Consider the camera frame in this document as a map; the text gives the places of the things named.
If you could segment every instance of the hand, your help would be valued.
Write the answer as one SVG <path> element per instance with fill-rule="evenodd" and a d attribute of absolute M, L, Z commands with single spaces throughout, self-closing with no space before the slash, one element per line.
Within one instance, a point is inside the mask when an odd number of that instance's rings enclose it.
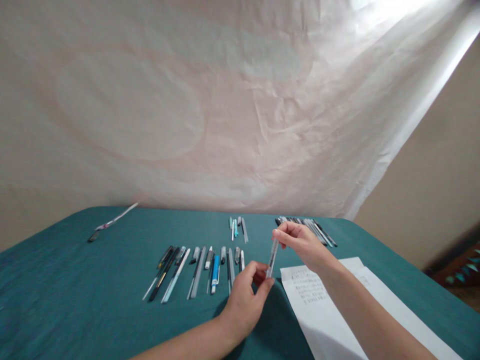
<path fill-rule="evenodd" d="M 339 264 L 335 256 L 305 225 L 286 221 L 273 230 L 272 235 L 272 240 L 276 238 L 282 249 L 292 248 L 305 265 L 319 276 L 325 267 Z"/>
<path fill-rule="evenodd" d="M 238 342 L 252 332 L 260 319 L 265 300 L 275 282 L 273 278 L 265 279 L 268 268 L 267 264 L 251 261 L 235 277 L 228 302 L 219 316 L 225 329 L 233 331 L 232 335 Z M 252 282 L 258 287 L 256 294 Z"/>

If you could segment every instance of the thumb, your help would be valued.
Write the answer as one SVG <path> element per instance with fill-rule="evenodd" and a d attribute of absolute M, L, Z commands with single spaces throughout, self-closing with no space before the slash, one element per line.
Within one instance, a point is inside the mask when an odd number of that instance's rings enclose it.
<path fill-rule="evenodd" d="M 282 244 L 287 245 L 288 247 L 293 248 L 296 244 L 296 239 L 294 237 L 288 235 L 286 232 L 275 229 L 275 230 L 273 230 L 272 234 L 273 234 L 274 238 L 276 238 Z"/>
<path fill-rule="evenodd" d="M 269 292 L 272 289 L 274 282 L 275 279 L 273 277 L 270 277 L 268 279 L 265 279 L 258 288 L 255 298 L 256 301 L 258 301 L 262 306 L 264 305 L 265 300 L 267 300 L 267 296 L 269 295 Z"/>

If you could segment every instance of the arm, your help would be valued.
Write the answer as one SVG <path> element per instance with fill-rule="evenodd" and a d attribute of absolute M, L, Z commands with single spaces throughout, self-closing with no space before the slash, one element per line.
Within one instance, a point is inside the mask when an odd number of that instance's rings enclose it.
<path fill-rule="evenodd" d="M 218 317 L 137 355 L 135 360 L 222 359 L 240 344 L 260 319 L 274 284 L 265 279 L 268 265 L 252 261 L 233 282 L 225 309 Z M 258 286 L 254 294 L 252 282 Z"/>
<path fill-rule="evenodd" d="M 435 359 L 305 225 L 284 222 L 273 230 L 273 237 L 282 249 L 291 247 L 320 277 L 369 359 Z"/>

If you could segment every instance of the finger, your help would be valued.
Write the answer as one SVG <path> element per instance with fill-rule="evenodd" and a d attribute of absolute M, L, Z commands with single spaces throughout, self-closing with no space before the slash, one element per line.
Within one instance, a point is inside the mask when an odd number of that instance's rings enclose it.
<path fill-rule="evenodd" d="M 297 238 L 299 234 L 302 232 L 302 228 L 303 228 L 302 224 L 291 222 L 291 221 L 285 221 L 285 222 L 282 222 L 277 229 L 293 236 L 294 238 Z"/>
<path fill-rule="evenodd" d="M 255 274 L 253 276 L 253 283 L 256 285 L 257 288 L 260 287 L 260 285 L 262 285 L 264 279 L 260 278 L 257 274 Z"/>
<path fill-rule="evenodd" d="M 260 277 L 261 279 L 265 279 L 267 277 L 267 273 L 265 271 L 261 271 L 261 270 L 257 270 L 255 275 Z"/>
<path fill-rule="evenodd" d="M 281 242 L 284 245 L 287 245 L 291 248 L 293 248 L 298 240 L 290 235 L 288 235 L 286 232 L 283 232 L 279 229 L 275 229 L 272 231 L 272 235 L 274 238 L 276 238 L 279 242 Z"/>
<path fill-rule="evenodd" d="M 246 276 L 253 278 L 257 271 L 267 271 L 269 266 L 262 262 L 250 261 L 246 268 L 242 271 Z"/>
<path fill-rule="evenodd" d="M 263 306 L 265 300 L 267 300 L 267 296 L 269 295 L 272 286 L 274 285 L 275 279 L 270 277 L 265 279 L 261 285 L 258 287 L 258 291 L 256 292 L 255 299 Z"/>

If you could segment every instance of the right hand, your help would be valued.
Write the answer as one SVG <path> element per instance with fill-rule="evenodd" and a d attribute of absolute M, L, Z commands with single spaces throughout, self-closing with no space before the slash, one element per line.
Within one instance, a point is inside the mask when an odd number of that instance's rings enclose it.
<path fill-rule="evenodd" d="M 322 273 L 325 268 L 340 264 L 337 258 L 305 225 L 291 221 L 283 222 L 272 231 L 271 239 L 274 238 L 280 242 L 282 249 L 292 248 L 314 273 Z"/>

